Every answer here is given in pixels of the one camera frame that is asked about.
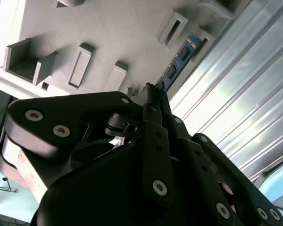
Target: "white rectangular slot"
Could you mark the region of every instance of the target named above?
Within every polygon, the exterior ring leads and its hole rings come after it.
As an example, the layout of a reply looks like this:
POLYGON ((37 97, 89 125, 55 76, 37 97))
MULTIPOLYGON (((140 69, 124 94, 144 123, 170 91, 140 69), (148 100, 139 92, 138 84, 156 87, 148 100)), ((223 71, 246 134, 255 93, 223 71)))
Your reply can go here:
POLYGON ((120 62, 117 62, 114 65, 111 74, 106 82, 104 91, 118 91, 126 75, 126 66, 120 62))
POLYGON ((165 19, 160 29, 157 36, 158 43, 160 45, 165 44, 165 46, 170 49, 183 31, 187 22, 188 19, 173 11, 172 14, 165 19))
POLYGON ((82 44, 75 55, 74 63, 72 64, 68 84, 76 89, 81 85, 86 69, 92 57, 94 48, 87 44, 82 44))

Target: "metal sheet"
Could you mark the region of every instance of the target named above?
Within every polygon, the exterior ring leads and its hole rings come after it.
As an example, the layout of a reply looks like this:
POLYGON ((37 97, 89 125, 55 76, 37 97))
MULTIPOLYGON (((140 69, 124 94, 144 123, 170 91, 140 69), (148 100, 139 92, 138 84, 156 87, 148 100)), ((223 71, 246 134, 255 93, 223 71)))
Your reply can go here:
MULTIPOLYGON (((234 0, 240 14, 244 2, 234 0)), ((79 7, 54 8, 51 4, 26 2, 20 39, 32 38, 32 56, 56 51, 60 59, 52 77, 45 81, 71 94, 100 92, 116 61, 128 65, 119 91, 140 92, 145 83, 155 84, 190 32, 201 34, 209 27, 213 36, 226 28, 227 20, 198 6, 199 0, 96 0, 79 7), (178 11, 188 22, 170 49, 157 36, 165 19, 178 11), (66 85, 75 46, 86 42, 96 48, 78 90, 66 85)))
POLYGON ((251 180, 283 159, 283 0, 254 0, 171 100, 251 180))

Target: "electrical wire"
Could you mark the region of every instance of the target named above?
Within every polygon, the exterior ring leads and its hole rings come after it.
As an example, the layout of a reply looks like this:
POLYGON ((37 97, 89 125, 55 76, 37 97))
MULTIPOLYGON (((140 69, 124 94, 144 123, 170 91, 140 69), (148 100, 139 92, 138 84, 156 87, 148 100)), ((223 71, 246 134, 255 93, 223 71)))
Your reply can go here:
POLYGON ((7 181, 7 183, 8 183, 9 190, 11 191, 11 187, 10 187, 10 184, 9 184, 8 178, 6 178, 6 181, 7 181))

